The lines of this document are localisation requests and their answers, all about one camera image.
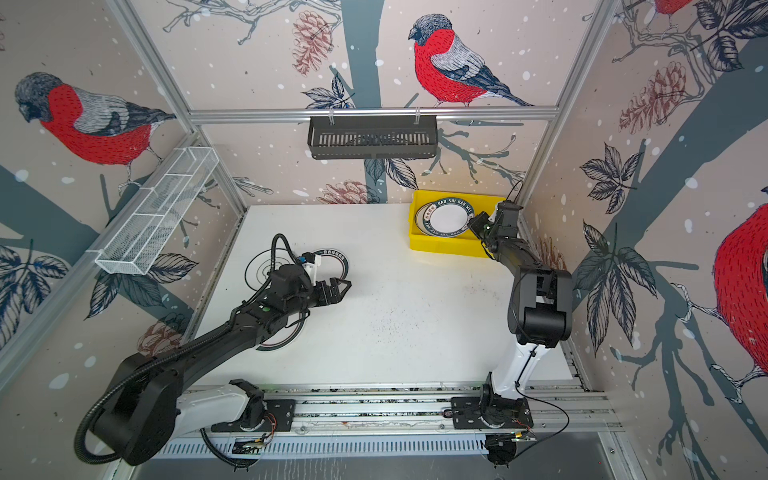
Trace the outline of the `white plate green rim lettered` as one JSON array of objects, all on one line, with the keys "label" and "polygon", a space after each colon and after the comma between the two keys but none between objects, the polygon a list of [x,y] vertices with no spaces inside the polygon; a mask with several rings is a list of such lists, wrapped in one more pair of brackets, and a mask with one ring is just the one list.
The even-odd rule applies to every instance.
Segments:
[{"label": "white plate green rim lettered", "polygon": [[475,216],[472,205],[458,197],[445,197],[420,207],[414,220],[425,235],[453,238],[468,229],[469,221]]}]

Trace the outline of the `white plate black cloud outline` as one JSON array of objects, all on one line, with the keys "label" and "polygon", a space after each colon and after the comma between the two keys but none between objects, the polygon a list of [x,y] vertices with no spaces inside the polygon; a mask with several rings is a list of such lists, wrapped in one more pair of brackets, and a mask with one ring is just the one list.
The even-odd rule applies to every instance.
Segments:
[{"label": "white plate black cloud outline", "polygon": [[270,249],[264,250],[254,256],[244,270],[246,286],[256,292],[269,278],[272,271],[272,253]]}]

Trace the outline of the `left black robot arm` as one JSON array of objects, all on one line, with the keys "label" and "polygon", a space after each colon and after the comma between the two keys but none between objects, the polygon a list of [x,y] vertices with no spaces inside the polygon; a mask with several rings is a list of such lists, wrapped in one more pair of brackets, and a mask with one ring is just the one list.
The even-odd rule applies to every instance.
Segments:
[{"label": "left black robot arm", "polygon": [[139,465],[151,459],[179,431],[185,390],[270,339],[290,316],[341,302],[351,286],[340,278],[313,282],[303,266],[284,264],[219,327],[155,357],[126,358],[77,427],[76,457],[91,465],[118,459]]}]

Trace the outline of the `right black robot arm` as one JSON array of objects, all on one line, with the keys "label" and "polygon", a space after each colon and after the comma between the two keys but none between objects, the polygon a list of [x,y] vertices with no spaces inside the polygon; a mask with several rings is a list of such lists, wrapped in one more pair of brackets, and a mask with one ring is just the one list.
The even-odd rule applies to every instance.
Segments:
[{"label": "right black robot arm", "polygon": [[481,396],[485,408],[509,408],[523,392],[540,360],[572,331],[572,276],[553,268],[518,236],[522,207],[510,200],[482,212],[469,222],[490,258],[513,277],[507,324],[512,343],[500,364],[489,373]]}]

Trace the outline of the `yellow plastic bin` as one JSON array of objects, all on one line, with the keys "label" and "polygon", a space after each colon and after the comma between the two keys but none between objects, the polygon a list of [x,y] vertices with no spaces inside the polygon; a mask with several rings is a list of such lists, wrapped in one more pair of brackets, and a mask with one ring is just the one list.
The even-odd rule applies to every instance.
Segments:
[{"label": "yellow plastic bin", "polygon": [[418,229],[414,220],[414,216],[417,210],[427,203],[445,197],[458,197],[468,201],[474,208],[475,216],[480,212],[487,212],[489,215],[493,215],[494,211],[496,210],[496,205],[504,200],[503,197],[499,196],[427,190],[416,191],[413,194],[408,217],[408,238],[410,248],[415,251],[428,253],[451,254],[480,258],[485,257],[486,254],[484,253],[484,249],[480,241],[469,230],[469,228],[462,235],[453,238],[428,236],[423,234]]}]

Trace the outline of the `white plate red green rim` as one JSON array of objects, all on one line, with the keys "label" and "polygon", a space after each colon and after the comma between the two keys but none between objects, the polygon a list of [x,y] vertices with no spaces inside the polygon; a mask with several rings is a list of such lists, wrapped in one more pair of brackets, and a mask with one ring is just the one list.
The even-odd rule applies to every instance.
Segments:
[{"label": "white plate red green rim", "polygon": [[288,346],[291,342],[298,338],[304,329],[306,320],[309,316],[309,313],[300,314],[297,320],[284,328],[284,330],[287,332],[284,337],[278,338],[277,340],[270,339],[265,343],[258,345],[256,350],[260,352],[273,352]]}]

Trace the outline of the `aluminium rail frame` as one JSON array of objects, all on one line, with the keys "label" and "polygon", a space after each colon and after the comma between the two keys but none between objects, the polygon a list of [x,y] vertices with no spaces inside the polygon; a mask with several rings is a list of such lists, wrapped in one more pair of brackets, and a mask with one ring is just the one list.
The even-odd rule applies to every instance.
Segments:
[{"label": "aluminium rail frame", "polygon": [[[530,420],[513,430],[536,434],[621,432],[607,395],[588,392],[576,381],[534,381]],[[433,388],[267,389],[265,401],[280,420],[289,420],[293,435],[432,434],[453,432],[459,424],[486,431],[479,421],[481,390],[466,385]]]}]

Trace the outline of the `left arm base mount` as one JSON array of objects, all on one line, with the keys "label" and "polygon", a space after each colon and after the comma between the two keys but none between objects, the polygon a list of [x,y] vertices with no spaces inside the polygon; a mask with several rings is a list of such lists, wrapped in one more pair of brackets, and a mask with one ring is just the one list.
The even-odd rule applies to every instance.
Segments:
[{"label": "left arm base mount", "polygon": [[236,420],[214,424],[214,433],[272,433],[291,430],[296,408],[293,399],[267,399],[249,404]]}]

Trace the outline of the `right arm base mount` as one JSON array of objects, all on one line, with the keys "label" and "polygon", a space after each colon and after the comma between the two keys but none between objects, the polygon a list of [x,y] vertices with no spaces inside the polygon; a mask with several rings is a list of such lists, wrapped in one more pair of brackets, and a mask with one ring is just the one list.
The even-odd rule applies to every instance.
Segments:
[{"label": "right arm base mount", "polygon": [[506,399],[495,393],[450,399],[450,419],[457,430],[533,428],[528,401]]}]

